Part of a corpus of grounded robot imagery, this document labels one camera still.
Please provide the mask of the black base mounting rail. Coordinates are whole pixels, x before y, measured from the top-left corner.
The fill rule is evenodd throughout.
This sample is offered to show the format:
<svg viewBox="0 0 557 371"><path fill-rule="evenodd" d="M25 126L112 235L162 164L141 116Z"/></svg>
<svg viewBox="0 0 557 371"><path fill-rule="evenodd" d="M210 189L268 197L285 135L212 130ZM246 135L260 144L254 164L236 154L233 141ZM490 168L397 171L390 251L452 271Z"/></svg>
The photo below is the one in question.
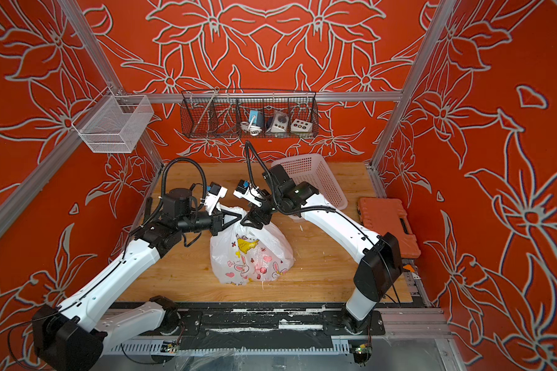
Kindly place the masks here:
<svg viewBox="0 0 557 371"><path fill-rule="evenodd" d="M374 311L360 327L345 326L343 303L185 302L179 325L170 334L159 329L142 336L178 341L194 349L331 349L333 339L366 343L385 335L382 315Z"/></svg>

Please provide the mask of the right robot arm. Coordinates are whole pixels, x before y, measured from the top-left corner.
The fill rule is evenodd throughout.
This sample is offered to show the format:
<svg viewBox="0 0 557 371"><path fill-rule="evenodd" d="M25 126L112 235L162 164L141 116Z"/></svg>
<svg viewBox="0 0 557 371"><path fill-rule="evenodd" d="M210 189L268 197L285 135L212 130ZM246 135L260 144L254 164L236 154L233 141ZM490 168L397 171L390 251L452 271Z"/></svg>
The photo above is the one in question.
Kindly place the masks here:
<svg viewBox="0 0 557 371"><path fill-rule="evenodd" d="M281 165L267 167L249 141L244 154L249 181L242 180L234 191L250 206L241 224L261 230L270 224L273 214L281 213L300 217L323 230L357 263L355 289L344 306L342 326L352 334L369 329L374 307L403 273L396 237L360 225L310 183L295 182Z"/></svg>

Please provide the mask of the blue white small box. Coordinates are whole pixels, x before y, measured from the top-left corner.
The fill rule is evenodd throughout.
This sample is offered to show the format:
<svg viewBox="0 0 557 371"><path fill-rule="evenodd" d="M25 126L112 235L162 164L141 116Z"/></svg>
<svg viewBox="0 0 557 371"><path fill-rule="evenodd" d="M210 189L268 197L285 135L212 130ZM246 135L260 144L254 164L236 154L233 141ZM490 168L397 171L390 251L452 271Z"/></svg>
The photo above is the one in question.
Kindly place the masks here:
<svg viewBox="0 0 557 371"><path fill-rule="evenodd" d="M263 128L265 126L264 114L261 111L250 110L247 123L252 127Z"/></svg>

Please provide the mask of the white dotted cube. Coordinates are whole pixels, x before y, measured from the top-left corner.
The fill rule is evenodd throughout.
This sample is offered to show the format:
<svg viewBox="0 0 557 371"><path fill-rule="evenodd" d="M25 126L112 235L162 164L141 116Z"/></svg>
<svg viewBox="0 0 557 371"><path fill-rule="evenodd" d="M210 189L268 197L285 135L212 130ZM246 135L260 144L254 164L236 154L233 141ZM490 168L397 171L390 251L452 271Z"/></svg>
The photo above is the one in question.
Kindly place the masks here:
<svg viewBox="0 0 557 371"><path fill-rule="evenodd" d="M301 119L295 119L290 125L292 134L309 134L313 132L313 124Z"/></svg>

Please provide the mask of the white grey adapter box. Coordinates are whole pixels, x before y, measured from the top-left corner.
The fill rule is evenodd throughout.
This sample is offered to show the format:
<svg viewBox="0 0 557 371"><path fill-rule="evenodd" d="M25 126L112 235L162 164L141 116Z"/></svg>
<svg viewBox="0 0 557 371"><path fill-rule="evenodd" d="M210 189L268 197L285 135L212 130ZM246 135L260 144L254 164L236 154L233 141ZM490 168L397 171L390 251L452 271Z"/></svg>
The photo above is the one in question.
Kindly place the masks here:
<svg viewBox="0 0 557 371"><path fill-rule="evenodd" d="M289 116L281 111L276 111L269 120L266 133L283 134L289 129Z"/></svg>

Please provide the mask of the white printed plastic bag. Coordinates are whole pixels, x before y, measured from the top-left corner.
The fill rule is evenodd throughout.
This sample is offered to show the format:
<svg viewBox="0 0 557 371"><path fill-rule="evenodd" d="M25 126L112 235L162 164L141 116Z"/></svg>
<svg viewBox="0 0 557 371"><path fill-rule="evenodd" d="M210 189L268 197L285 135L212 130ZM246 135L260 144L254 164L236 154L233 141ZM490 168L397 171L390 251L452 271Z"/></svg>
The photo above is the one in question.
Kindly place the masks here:
<svg viewBox="0 0 557 371"><path fill-rule="evenodd" d="M221 206L221 210L237 208L242 209ZM295 258L289 241L275 224L257 230L238 222L210 238L210 263L221 284L246 285L275 281L295 264Z"/></svg>

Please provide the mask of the white perforated plastic basket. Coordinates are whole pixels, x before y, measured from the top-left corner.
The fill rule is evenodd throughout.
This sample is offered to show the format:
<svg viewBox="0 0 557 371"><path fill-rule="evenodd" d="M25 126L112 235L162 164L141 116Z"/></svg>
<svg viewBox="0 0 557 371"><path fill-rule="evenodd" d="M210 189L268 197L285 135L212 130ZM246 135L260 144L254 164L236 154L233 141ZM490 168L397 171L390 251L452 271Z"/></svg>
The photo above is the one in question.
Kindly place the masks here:
<svg viewBox="0 0 557 371"><path fill-rule="evenodd" d="M295 183L308 182L316 187L338 210L345 210L348 200L323 156L306 154L275 160L272 166L281 165Z"/></svg>

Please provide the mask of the red plastic tool case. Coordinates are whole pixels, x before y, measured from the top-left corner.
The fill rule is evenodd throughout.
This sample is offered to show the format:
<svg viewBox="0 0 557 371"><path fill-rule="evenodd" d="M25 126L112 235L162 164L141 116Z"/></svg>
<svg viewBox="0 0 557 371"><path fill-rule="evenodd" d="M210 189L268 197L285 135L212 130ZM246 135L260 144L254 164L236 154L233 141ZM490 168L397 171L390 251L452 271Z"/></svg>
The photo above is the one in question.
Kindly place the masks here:
<svg viewBox="0 0 557 371"><path fill-rule="evenodd" d="M404 259L417 259L421 255L417 238L408 222L408 213L400 199L362 197L357 202L362 224L384 236L393 234Z"/></svg>

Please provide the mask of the clear acrylic wall bin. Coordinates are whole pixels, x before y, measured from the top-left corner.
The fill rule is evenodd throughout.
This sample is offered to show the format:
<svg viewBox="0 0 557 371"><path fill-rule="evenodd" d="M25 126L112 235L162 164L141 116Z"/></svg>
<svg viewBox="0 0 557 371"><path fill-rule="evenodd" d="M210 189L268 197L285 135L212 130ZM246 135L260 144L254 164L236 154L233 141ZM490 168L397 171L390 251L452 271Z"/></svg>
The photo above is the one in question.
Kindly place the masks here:
<svg viewBox="0 0 557 371"><path fill-rule="evenodd" d="M132 96L129 102L108 95L84 110L72 127L93 153L128 154L135 150L153 114L145 95Z"/></svg>

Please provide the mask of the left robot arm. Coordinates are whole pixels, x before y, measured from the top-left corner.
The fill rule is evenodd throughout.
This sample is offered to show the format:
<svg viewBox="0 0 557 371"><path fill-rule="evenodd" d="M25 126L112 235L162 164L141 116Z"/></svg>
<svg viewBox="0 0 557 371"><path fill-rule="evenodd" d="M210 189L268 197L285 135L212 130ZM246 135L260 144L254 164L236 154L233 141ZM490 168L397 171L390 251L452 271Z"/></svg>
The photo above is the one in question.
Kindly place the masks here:
<svg viewBox="0 0 557 371"><path fill-rule="evenodd" d="M103 320L103 315L121 294L148 268L160 261L177 244L190 247L187 234L208 230L212 235L227 229L241 218L224 211L219 204L226 188L207 182L202 167L180 157L170 163L186 162L201 176L202 195L191 188L166 188L171 169L162 170L159 204L132 232L133 239L103 271L57 307L42 306L32 317L35 354L55 370L89 370L105 350L144 332L159 330L172 335L183 326L176 304L156 296L145 304Z"/></svg>

